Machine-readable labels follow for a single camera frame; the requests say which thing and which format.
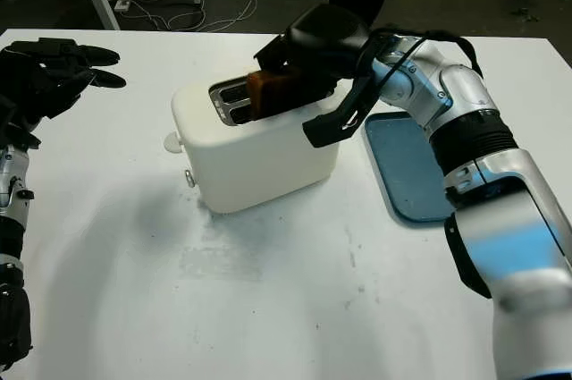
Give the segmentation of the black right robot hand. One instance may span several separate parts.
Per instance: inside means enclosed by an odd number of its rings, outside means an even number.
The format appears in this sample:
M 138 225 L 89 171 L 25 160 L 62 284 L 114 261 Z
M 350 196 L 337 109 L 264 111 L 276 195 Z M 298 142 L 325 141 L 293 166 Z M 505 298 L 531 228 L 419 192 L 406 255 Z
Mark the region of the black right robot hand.
M 254 55 L 267 80 L 260 99 L 306 104 L 328 97 L 338 80 L 358 74 L 370 34 L 359 16 L 337 5 L 302 13 Z

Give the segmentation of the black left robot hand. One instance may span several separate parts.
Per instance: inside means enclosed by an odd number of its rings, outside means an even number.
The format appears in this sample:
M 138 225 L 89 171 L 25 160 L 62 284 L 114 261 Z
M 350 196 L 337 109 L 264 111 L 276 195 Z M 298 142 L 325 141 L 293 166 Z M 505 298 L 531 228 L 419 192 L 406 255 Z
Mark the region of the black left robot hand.
M 69 38 L 14 41 L 1 50 L 1 98 L 13 110 L 11 124 L 33 131 L 44 118 L 69 110 L 89 86 L 121 89 L 126 80 L 106 68 L 120 55 Z

